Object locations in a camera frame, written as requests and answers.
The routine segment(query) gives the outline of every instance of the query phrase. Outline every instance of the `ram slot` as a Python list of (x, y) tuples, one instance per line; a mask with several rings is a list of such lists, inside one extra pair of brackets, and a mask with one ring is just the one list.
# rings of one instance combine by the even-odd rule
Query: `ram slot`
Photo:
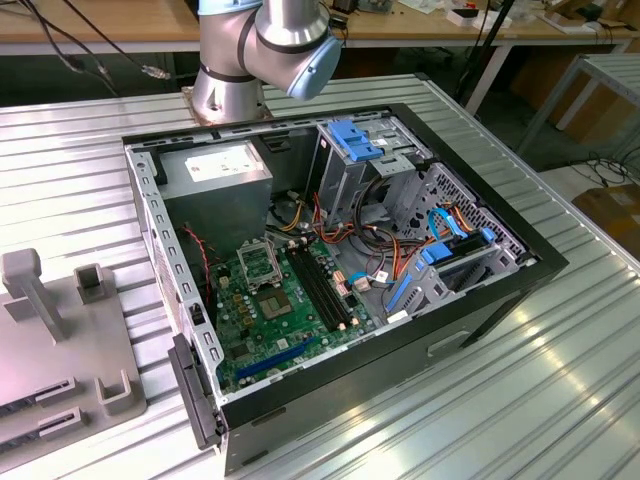
[(349, 315), (338, 294), (309, 251), (301, 248), (288, 250), (286, 256), (327, 330), (333, 332), (341, 323), (349, 325)]

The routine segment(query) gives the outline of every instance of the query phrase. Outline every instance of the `metal table leg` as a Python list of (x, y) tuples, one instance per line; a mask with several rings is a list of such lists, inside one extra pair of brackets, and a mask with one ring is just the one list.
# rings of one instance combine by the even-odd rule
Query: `metal table leg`
[(573, 83), (573, 80), (576, 78), (578, 72), (580, 71), (580, 62), (582, 62), (582, 56), (576, 57), (573, 62), (571, 62), (571, 65), (569, 65), (569, 68), (562, 76), (560, 81), (556, 84), (556, 86), (553, 87), (553, 90), (551, 90), (551, 93), (542, 104), (540, 110), (538, 110), (538, 112), (534, 115), (531, 123), (527, 127), (527, 130), (524, 132), (524, 136), (522, 137), (520, 144), (516, 148), (516, 153), (518, 155), (522, 155), (524, 153), (529, 144), (538, 134), (540, 127), (542, 127), (545, 120), (549, 117), (549, 115), (551, 115), (551, 112), (562, 98), (562, 95), (564, 95), (567, 88), (569, 88), (571, 83)]
[(503, 45), (496, 48), (496, 51), (493, 52), (487, 68), (484, 69), (482, 77), (480, 77), (480, 81), (476, 85), (476, 88), (473, 90), (473, 93), (471, 94), (471, 98), (469, 98), (467, 105), (464, 107), (464, 109), (471, 115), (475, 115), (478, 111), (478, 108), (480, 108), (484, 97), (487, 95), (489, 88), (491, 88), (491, 84), (496, 79), (496, 76), (502, 68), (502, 65), (504, 65), (504, 62), (507, 59), (511, 48), (511, 45)]
[[(630, 43), (631, 42), (629, 41), (629, 42), (624, 42), (619, 45), (616, 45), (611, 50), (611, 53), (624, 53)], [(597, 86), (598, 86), (597, 80), (593, 80), (593, 79), (589, 80), (589, 83), (587, 84), (587, 86), (584, 87), (582, 92), (580, 92), (580, 95), (576, 97), (576, 99), (573, 101), (571, 106), (567, 109), (565, 114), (562, 116), (562, 118), (556, 125), (556, 128), (558, 130), (564, 130), (565, 128), (567, 128), (567, 125), (571, 123), (571, 120), (573, 120), (573, 117), (576, 116), (576, 113), (578, 113), (578, 111), (582, 108), (582, 106), (587, 102), (587, 100), (589, 99), (589, 97), (594, 92)]]

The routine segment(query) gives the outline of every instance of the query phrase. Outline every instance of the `ribbed aluminum table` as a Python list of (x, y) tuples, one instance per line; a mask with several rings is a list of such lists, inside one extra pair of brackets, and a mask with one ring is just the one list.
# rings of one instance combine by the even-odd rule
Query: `ribbed aluminum table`
[[(580, 93), (581, 98), (576, 99), (574, 105), (571, 106), (576, 112), (582, 107), (584, 101), (589, 98), (599, 84), (606, 85), (615, 93), (640, 108), (640, 53), (578, 55), (574, 58), (573, 62), (571, 62), (571, 65), (569, 65), (560, 81), (553, 90), (551, 90), (542, 107), (529, 123), (516, 149), (519, 155), (522, 155), (527, 147), (531, 145), (540, 127), (542, 127), (547, 118), (549, 118), (549, 115), (551, 115), (553, 109), (556, 108), (556, 105), (558, 105), (564, 93), (581, 72), (589, 75), (591, 81), (583, 92)], [(627, 140), (623, 142), (623, 145), (618, 148), (617, 153), (624, 151), (639, 133), (640, 132), (635, 132), (630, 135)]]
[[(275, 115), (405, 102), (571, 262), (490, 336), (310, 432), (234, 478), (637, 479), (639, 265), (435, 85), (332, 82)], [(193, 125), (181, 95), (0, 110), (1, 251), (31, 245), (48, 277), (115, 269), (149, 409), (6, 478), (213, 478), (167, 359), (171, 333), (119, 137)]]

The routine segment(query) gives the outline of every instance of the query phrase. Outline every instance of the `blue plastic clip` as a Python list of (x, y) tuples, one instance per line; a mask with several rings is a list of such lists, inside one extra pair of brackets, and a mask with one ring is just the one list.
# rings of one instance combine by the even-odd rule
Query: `blue plastic clip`
[(398, 303), (398, 300), (400, 300), (400, 297), (402, 296), (404, 291), (407, 289), (407, 286), (409, 285), (411, 280), (413, 280), (413, 277), (411, 276), (411, 274), (407, 273), (402, 279), (402, 283), (398, 287), (398, 290), (396, 290), (396, 293), (391, 298), (391, 301), (385, 307), (387, 312), (390, 312), (391, 310), (393, 310), (393, 307), (396, 306), (396, 303)]
[(384, 155), (384, 152), (374, 147), (369, 142), (366, 133), (356, 127), (351, 120), (331, 122), (328, 127), (331, 134), (347, 150), (354, 162), (373, 160)]
[(425, 262), (433, 265), (440, 260), (451, 257), (453, 252), (444, 243), (436, 243), (435, 245), (424, 247), (420, 254)]

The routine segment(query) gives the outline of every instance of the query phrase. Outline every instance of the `cardboard box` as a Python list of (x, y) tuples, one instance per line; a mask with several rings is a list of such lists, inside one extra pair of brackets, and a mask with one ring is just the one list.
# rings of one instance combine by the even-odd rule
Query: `cardboard box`
[(640, 260), (640, 186), (594, 188), (578, 195), (573, 204)]
[(618, 20), (622, 9), (627, 4), (628, 0), (607, 0), (607, 3), (602, 7), (602, 14), (600, 18), (606, 20)]

